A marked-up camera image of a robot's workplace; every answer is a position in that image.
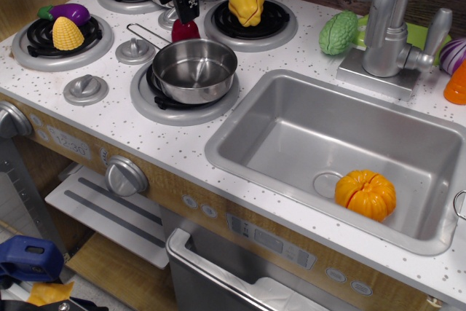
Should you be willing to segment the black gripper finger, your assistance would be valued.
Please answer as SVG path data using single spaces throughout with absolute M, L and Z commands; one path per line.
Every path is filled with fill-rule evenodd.
M 189 23 L 200 15 L 199 0 L 172 0 L 178 19 Z

